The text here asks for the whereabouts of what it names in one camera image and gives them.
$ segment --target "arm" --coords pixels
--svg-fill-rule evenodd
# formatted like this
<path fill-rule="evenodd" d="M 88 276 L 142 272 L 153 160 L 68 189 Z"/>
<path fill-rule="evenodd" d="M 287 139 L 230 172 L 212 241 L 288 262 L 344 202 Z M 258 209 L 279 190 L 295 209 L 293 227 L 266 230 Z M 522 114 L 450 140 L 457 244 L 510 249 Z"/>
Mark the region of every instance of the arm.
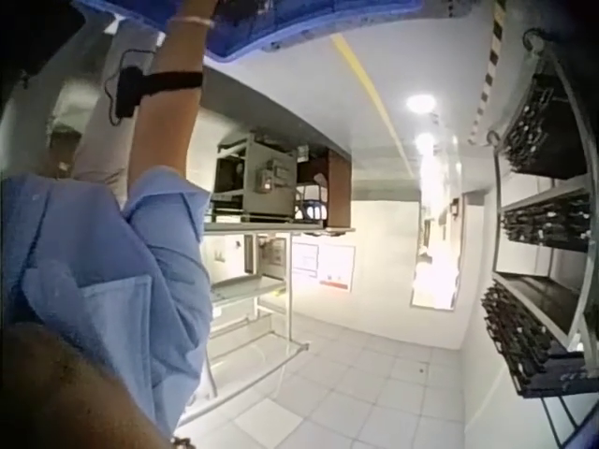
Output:
<path fill-rule="evenodd" d="M 178 16 L 209 19 L 216 0 L 183 0 Z M 172 22 L 152 72 L 200 71 L 208 27 Z M 129 156 L 128 186 L 147 169 L 173 168 L 185 177 L 187 150 L 199 110 L 200 89 L 162 92 L 141 100 Z"/>

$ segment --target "bracelet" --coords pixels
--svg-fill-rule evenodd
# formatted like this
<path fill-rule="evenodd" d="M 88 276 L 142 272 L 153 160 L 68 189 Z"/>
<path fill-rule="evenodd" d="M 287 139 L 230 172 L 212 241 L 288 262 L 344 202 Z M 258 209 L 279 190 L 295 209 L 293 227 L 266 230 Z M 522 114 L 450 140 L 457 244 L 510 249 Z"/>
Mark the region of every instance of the bracelet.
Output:
<path fill-rule="evenodd" d="M 209 28 L 214 28 L 214 21 L 212 19 L 206 19 L 205 17 L 199 16 L 175 16 L 170 19 L 170 21 L 180 23 L 195 23 L 196 25 L 204 25 Z"/>

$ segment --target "black wristband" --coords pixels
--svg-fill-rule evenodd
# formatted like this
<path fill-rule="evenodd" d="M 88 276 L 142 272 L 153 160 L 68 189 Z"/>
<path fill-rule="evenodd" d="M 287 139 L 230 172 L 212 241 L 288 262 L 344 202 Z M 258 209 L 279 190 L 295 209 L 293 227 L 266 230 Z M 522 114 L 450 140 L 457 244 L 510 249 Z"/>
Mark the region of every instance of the black wristband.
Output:
<path fill-rule="evenodd" d="M 117 119 L 131 118 L 143 96 L 197 89 L 202 86 L 203 80 L 202 72 L 161 72 L 144 75 L 139 67 L 125 67 L 119 75 L 114 114 Z"/>

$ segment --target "ceiling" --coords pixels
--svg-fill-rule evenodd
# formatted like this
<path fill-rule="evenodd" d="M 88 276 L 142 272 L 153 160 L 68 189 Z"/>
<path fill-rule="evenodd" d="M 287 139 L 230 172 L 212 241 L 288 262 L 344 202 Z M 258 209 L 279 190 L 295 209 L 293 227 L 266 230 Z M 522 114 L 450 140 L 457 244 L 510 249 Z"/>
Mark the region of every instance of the ceiling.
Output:
<path fill-rule="evenodd" d="M 524 60 L 522 33 L 538 22 L 532 2 L 508 2 L 504 44 L 479 141 L 500 121 L 510 94 L 518 87 Z M 452 190 L 471 191 L 492 180 L 490 150 L 467 143 L 485 77 L 493 2 L 483 0 L 458 19 L 414 19 L 343 33 L 378 94 L 357 76 L 338 37 L 322 37 L 276 52 L 254 51 L 228 64 L 208 64 L 289 109 L 351 154 L 354 180 L 406 186 L 417 178 L 420 157 L 416 134 L 431 131 L 446 154 Z M 439 129 L 431 116 L 408 111 L 405 100 L 417 93 L 438 102 Z M 458 137 L 458 148 L 448 141 Z"/>

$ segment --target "blue tray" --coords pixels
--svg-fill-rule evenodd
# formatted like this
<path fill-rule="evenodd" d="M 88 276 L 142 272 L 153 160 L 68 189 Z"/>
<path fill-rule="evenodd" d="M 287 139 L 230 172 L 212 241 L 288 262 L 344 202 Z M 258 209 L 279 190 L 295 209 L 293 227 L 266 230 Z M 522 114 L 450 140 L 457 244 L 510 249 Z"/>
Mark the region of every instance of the blue tray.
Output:
<path fill-rule="evenodd" d="M 79 0 L 164 30 L 181 0 Z M 233 61 L 253 50 L 276 50 L 318 36 L 377 22 L 390 22 L 417 11 L 422 0 L 272 0 L 273 6 L 252 19 L 217 21 L 207 42 L 208 55 Z"/>

